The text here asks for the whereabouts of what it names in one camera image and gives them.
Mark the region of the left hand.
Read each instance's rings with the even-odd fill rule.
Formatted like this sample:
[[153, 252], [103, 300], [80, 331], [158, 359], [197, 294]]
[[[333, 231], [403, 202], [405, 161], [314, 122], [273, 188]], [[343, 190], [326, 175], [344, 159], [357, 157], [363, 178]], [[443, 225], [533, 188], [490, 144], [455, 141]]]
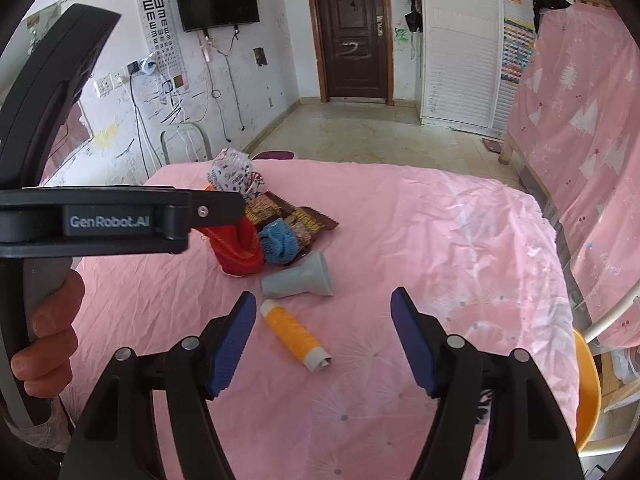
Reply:
[[61, 288], [35, 310], [32, 330], [36, 340], [11, 360], [11, 370], [29, 396], [52, 399], [72, 380], [70, 358], [78, 348], [72, 324], [84, 296], [84, 281], [69, 270]]

